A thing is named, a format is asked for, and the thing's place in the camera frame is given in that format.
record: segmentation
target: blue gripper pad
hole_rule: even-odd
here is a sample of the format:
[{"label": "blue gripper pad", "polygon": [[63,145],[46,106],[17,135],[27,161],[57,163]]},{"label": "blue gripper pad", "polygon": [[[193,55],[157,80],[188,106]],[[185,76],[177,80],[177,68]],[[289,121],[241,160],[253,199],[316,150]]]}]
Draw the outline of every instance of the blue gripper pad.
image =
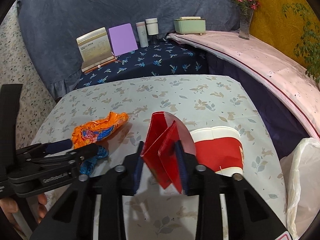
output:
[{"label": "blue gripper pad", "polygon": [[137,161],[137,166],[136,166],[134,173],[133,173],[133,193],[134,194],[137,193],[137,190],[139,189],[139,186],[140,186],[142,168],[143,168],[143,160],[142,160],[141,156],[139,155],[138,161]]},{"label": "blue gripper pad", "polygon": [[59,142],[51,143],[45,149],[47,154],[55,154],[65,150],[68,150],[72,147],[72,141],[70,139],[66,139]]},{"label": "blue gripper pad", "polygon": [[176,153],[176,157],[177,157],[177,162],[178,162],[178,168],[179,168],[179,176],[180,176],[180,180],[181,180],[181,184],[182,184],[182,189],[184,190],[185,194],[188,194],[188,172],[187,172],[187,168],[186,168],[186,163],[184,161],[183,155],[184,150],[182,147],[182,144],[180,141],[177,141],[175,143],[175,153]]}]

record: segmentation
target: crumpled wrapper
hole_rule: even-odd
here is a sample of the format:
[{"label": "crumpled wrapper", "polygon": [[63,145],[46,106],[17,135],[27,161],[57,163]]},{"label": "crumpled wrapper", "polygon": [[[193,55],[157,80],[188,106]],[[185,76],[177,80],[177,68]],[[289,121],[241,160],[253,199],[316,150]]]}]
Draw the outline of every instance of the crumpled wrapper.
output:
[{"label": "crumpled wrapper", "polygon": [[127,113],[117,114],[110,112],[104,119],[90,121],[75,127],[71,138],[74,148],[77,149],[87,144],[105,139],[127,122],[128,119],[129,116]]}]

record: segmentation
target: white tablecloth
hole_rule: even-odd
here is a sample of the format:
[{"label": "white tablecloth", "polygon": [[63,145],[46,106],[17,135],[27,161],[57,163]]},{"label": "white tablecloth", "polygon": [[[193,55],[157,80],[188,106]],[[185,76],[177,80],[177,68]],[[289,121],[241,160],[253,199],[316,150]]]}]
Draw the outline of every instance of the white tablecloth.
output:
[{"label": "white tablecloth", "polygon": [[[33,142],[71,138],[74,127],[104,118],[110,111],[127,112],[130,119],[108,141],[110,156],[96,166],[94,176],[136,152],[153,112],[175,114],[189,130],[230,126],[241,135],[244,177],[285,224],[285,187],[276,151],[259,113],[235,80],[212,75],[155,76],[75,90],[56,105]],[[57,189],[48,194],[49,206],[60,193]],[[129,240],[195,238],[198,197],[177,195],[171,187],[161,190],[146,166],[138,194],[124,197],[123,202]],[[225,212],[223,216],[227,239]]]}]

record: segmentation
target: gray fabric backdrop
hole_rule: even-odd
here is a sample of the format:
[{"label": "gray fabric backdrop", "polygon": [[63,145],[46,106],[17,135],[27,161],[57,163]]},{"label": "gray fabric backdrop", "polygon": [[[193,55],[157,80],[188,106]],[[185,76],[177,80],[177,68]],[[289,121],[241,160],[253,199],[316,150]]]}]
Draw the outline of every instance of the gray fabric backdrop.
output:
[{"label": "gray fabric backdrop", "polygon": [[158,18],[163,36],[174,31],[173,19],[201,16],[207,30],[239,28],[239,15],[229,0],[19,0],[19,24],[45,86],[54,98],[73,90],[82,58],[76,38],[105,27]]}]

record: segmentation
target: metal bolt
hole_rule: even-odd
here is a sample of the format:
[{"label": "metal bolt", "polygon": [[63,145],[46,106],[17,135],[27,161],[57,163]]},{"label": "metal bolt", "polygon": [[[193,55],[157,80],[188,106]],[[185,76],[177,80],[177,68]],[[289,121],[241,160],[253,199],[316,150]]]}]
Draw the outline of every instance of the metal bolt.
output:
[{"label": "metal bolt", "polygon": [[88,178],[89,178],[89,176],[88,176],[88,175],[85,175],[85,174],[81,174],[81,175],[78,177],[79,181],[86,181]]},{"label": "metal bolt", "polygon": [[125,167],[123,165],[118,165],[115,167],[115,171],[123,172],[123,171],[125,171]]},{"label": "metal bolt", "polygon": [[233,179],[235,180],[242,180],[243,176],[240,173],[235,173],[232,175]]},{"label": "metal bolt", "polygon": [[201,164],[196,166],[197,171],[205,171],[206,169],[207,169],[207,167],[204,165],[201,165]]}]

